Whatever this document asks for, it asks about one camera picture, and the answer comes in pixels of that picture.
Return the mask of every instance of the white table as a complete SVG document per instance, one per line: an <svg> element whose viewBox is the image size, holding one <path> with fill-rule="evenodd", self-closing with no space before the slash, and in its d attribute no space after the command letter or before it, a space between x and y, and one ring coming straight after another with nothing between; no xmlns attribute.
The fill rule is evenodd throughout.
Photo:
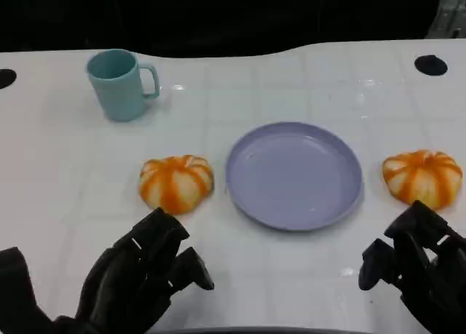
<svg viewBox="0 0 466 334"><path fill-rule="evenodd" d="M73 315L94 260L149 209L136 189L143 162L200 154L216 190L182 218L216 282L191 286L155 330L291 325L377 333L423 333L379 285L358 289L360 254L405 206L387 192L380 165L415 148L446 151L466 168L466 41L318 44L276 55L178 60L140 55L159 71L161 100L143 118L104 118L84 73L95 52L0 54L17 81L0 90L0 248L24 253L40 305ZM449 65L421 75L419 55ZM148 87L149 76L144 76ZM363 166L363 203L345 222L287 234L241 216L225 190L232 144L267 122L325 127ZM466 197L443 212L466 233Z"/></svg>

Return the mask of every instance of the mug handle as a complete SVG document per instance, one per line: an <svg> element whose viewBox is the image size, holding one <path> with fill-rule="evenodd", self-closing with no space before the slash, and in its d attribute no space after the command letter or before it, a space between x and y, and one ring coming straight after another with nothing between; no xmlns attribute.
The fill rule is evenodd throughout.
<svg viewBox="0 0 466 334"><path fill-rule="evenodd" d="M151 72L155 84L155 91L151 94L143 94L143 96L146 99L154 99L160 95L159 76L157 75L157 71L155 71L155 67L150 63L140 63L139 69L142 70L143 68Z"/></svg>

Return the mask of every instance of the tile grout line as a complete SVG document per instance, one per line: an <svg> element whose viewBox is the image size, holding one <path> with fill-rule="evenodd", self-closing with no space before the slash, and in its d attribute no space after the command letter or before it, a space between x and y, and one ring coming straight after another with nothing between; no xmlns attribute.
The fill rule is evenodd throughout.
<svg viewBox="0 0 466 334"><path fill-rule="evenodd" d="M355 61L351 58L351 53L350 53L350 48L347 45L344 45L344 56L346 57L347 64L348 64L348 70L351 76L352 82L349 84L352 88L354 88L354 91L359 90L359 79L356 75L356 68L355 68ZM368 149L369 152L369 159L372 162L376 162L376 148L374 146L374 139L372 138L372 131L371 131L371 120L369 118L362 118L361 119L361 124L363 128L363 136L364 136L364 144L365 147ZM368 188L368 184L364 183L365 190Z"/></svg>
<svg viewBox="0 0 466 334"><path fill-rule="evenodd" d="M432 140L430 139L429 132L427 130L426 120L425 120L424 116L421 113L421 109L419 107L419 104L416 102L416 98L414 97L414 93L413 93L413 90L412 90L411 83L407 82L408 81L408 78L407 78L408 74L406 73L406 70L405 70L402 58L400 56L400 53L396 49L395 45L392 42L390 42L390 49L391 49L393 55L395 56L395 61L396 61L397 65L398 65L398 67L400 69L401 78L403 80L404 90L406 91L406 96L408 96L409 103L410 103L411 107L413 108L414 117L419 122L422 137L426 141L427 147L432 148Z"/></svg>
<svg viewBox="0 0 466 334"><path fill-rule="evenodd" d="M95 141L93 146L98 145L98 139L99 137L97 137L97 140ZM59 310L57 309L58 296L61 293L63 287L65 286L65 280L68 278L67 268L68 264L70 263L70 260L68 258L71 255L73 249L73 243L76 236L76 230L79 225L80 212L82 211L82 203L84 201L86 188L89 185L91 173L93 171L97 159L96 148L92 147L92 152L92 156L89 159L89 163L86 166L87 169L84 171L82 182L79 184L80 189L76 198L76 204L74 205L73 209L71 210L68 216L68 226L64 236L64 241L61 245L58 261L54 266L55 272L53 276L53 286L50 290L49 299L47 301L47 308L52 313L57 312Z"/></svg>
<svg viewBox="0 0 466 334"><path fill-rule="evenodd" d="M260 101L261 101L261 85L259 83L259 69L257 65L257 60L254 60L254 64L250 67L251 69L251 96L253 103L253 114L252 114L252 123L253 127L260 125ZM263 248L262 258L259 262L262 263L261 275L264 280L264 313L265 317L269 319L268 322L271 322L271 319L276 318L276 309L273 306L273 282L270 277L267 275L270 274L272 268L272 259L270 255L270 250Z"/></svg>
<svg viewBox="0 0 466 334"><path fill-rule="evenodd" d="M306 59L306 53L299 52L301 58L299 59L300 65L301 65L301 74L302 74L302 81L301 85L304 88L304 91L306 93L306 120L309 123L312 123L312 90L311 88L314 87L313 84L309 83L310 76L309 76L309 71L307 69L307 59Z"/></svg>

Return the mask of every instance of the black hole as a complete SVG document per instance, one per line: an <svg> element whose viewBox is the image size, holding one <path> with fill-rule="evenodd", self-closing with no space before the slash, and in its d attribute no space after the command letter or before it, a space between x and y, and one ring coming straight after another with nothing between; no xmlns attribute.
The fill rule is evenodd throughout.
<svg viewBox="0 0 466 334"><path fill-rule="evenodd" d="M0 89L4 89L13 84L16 80L16 72L5 68L0 70Z"/></svg>
<svg viewBox="0 0 466 334"><path fill-rule="evenodd" d="M417 70L428 76L442 76L449 69L445 61L435 55L425 55L418 57L414 61Z"/></svg>

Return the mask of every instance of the plate rim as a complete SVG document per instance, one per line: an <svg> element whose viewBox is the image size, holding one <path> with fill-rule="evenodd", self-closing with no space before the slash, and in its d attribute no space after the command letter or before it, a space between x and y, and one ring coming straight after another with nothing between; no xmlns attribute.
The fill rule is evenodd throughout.
<svg viewBox="0 0 466 334"><path fill-rule="evenodd" d="M232 155L235 152L235 149L240 147L242 145L242 143L244 143L250 136L254 135L256 132L260 132L264 128L279 127L279 126L284 126L284 127L285 126L306 127L306 128L310 128L312 131L317 130L317 131L320 131L322 133L325 133L326 135L330 135L330 137L337 139L346 148L346 150L349 152L350 156L354 160L354 162L356 164L355 168L358 171L358 172L356 172L357 178L359 179L358 180L358 192L356 193L355 198L351 201L351 204L348 204L348 207L346 207L346 209L344 209L339 214L335 214L334 218L332 218L330 220L326 220L326 221L324 221L324 222L322 222L320 224L315 224L315 225L313 225L312 227L309 227L309 228L279 227L279 226L275 226L275 225L272 225L270 223L267 223L266 221L251 215L248 212L248 210L245 209L243 207L243 205L239 203L239 200L237 199L237 196L236 196L236 194L234 192L234 189L232 190L232 183L231 183L231 171L232 171L231 167L232 167L232 163L233 163ZM338 223L338 222L344 220L345 218L347 218L350 215L350 213L355 210L355 208L360 204L360 202L362 200L362 197L363 197L363 192L364 192L363 168L361 167L359 159L356 156L355 152L351 149L351 147L348 146L345 141L343 141L338 135L334 134L333 132L331 132L331 131L329 131L329 130L327 130L325 128L319 127L317 125L310 124L310 123L303 123L303 122L274 122L274 123L263 124L263 125L261 125L259 127L256 127L254 129L248 131L241 138L239 138L234 143L234 145L231 147L230 152L228 154L228 157L226 159L225 174L226 174L225 175L226 190L228 191L230 199L232 200L234 206L237 207L248 218L254 220L255 222L260 223L261 225L267 226L269 228L273 228L275 230L280 230L280 231L295 231L295 232L314 231L314 230L325 228L327 226Z"/></svg>

